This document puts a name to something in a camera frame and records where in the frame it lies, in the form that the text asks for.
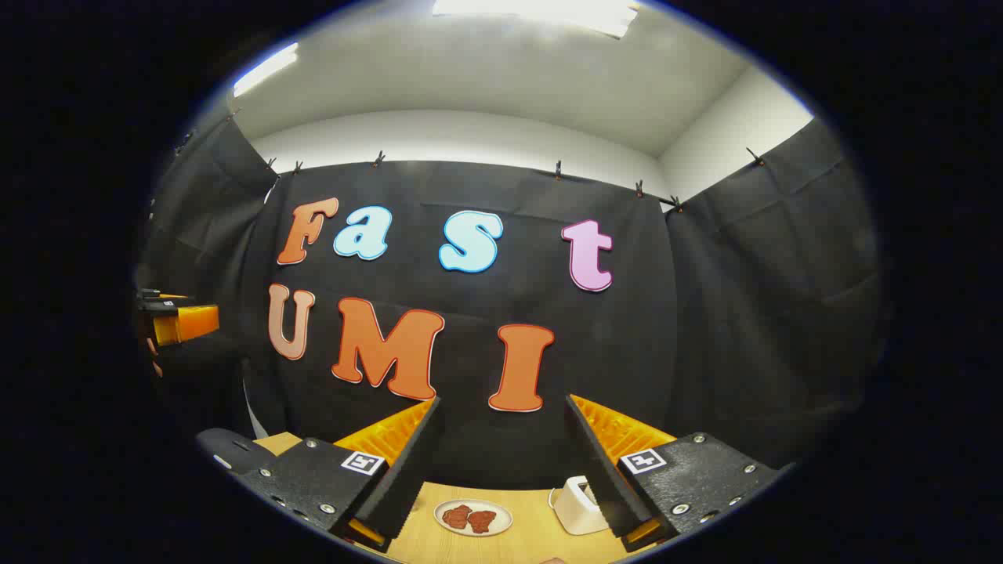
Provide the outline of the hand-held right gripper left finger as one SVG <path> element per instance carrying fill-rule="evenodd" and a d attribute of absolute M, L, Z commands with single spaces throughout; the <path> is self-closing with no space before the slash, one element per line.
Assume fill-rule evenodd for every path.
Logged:
<path fill-rule="evenodd" d="M 333 537 L 386 552 L 411 514 L 442 436 L 440 399 L 329 443 L 265 452 L 236 480 L 267 504 Z"/>

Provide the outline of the white toaster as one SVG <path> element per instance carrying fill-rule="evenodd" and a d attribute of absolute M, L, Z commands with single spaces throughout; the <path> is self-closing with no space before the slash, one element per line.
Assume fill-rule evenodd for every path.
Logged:
<path fill-rule="evenodd" d="M 547 504 L 572 536 L 596 534 L 610 528 L 584 475 L 567 478 L 561 488 L 551 489 Z"/>

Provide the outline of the ceiling light panel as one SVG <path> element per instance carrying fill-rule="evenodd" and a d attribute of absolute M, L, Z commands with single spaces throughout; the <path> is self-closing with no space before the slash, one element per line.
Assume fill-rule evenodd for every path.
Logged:
<path fill-rule="evenodd" d="M 298 60 L 298 50 L 299 43 L 294 42 L 266 57 L 235 81 L 232 87 L 233 96 L 243 96 L 247 92 L 250 92 L 251 89 L 254 89 L 254 87 L 261 85 L 266 79 L 271 78 L 274 74 L 278 74 L 283 69 L 290 67 Z"/>

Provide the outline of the black backdrop cloth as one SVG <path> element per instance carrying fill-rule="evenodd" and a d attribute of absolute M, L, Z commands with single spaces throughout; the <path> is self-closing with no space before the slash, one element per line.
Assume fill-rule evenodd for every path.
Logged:
<path fill-rule="evenodd" d="M 219 308 L 155 357 L 189 433 L 337 440 L 437 401 L 427 478 L 515 490 L 580 474 L 569 394 L 773 468 L 809 456 L 863 401 L 884 274 L 816 122 L 664 213 L 511 165 L 279 175 L 225 121 L 155 181 L 136 278 Z"/>

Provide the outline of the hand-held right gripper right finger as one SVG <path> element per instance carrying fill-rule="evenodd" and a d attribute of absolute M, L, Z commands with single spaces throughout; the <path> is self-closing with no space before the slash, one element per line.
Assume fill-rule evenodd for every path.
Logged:
<path fill-rule="evenodd" d="M 710 527 L 782 474 L 710 433 L 671 436 L 576 394 L 565 399 L 565 422 L 599 510 L 627 552 Z"/>

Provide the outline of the white round plate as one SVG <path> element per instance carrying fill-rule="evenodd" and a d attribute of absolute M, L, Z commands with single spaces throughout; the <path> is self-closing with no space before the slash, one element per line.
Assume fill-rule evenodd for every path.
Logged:
<path fill-rule="evenodd" d="M 498 517 L 492 522 L 491 531 L 488 532 L 487 534 L 473 534 L 472 529 L 470 529 L 469 525 L 467 525 L 467 527 L 464 530 L 455 530 L 450 527 L 447 527 L 447 525 L 445 525 L 444 522 L 440 520 L 440 517 L 445 510 L 458 506 L 458 504 L 467 504 L 467 506 L 469 506 L 470 509 L 473 510 L 473 512 L 487 510 L 497 513 Z M 436 506 L 436 509 L 434 509 L 433 516 L 437 524 L 440 525 L 440 527 L 447 529 L 447 531 L 462 536 L 476 537 L 476 538 L 499 535 L 505 531 L 508 531 L 508 529 L 512 527 L 513 523 L 513 517 L 511 512 L 501 507 L 500 504 L 494 502 L 487 502 L 479 499 L 472 499 L 471 497 L 461 497 L 461 499 L 454 499 L 438 504 L 438 506 Z"/>

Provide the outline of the silver black rice cooker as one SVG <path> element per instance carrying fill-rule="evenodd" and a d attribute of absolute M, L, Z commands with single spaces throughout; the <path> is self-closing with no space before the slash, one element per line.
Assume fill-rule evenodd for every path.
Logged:
<path fill-rule="evenodd" d="M 276 454 L 254 440 L 224 428 L 209 428 L 196 435 L 201 452 L 237 475 L 257 472 L 271 464 Z"/>

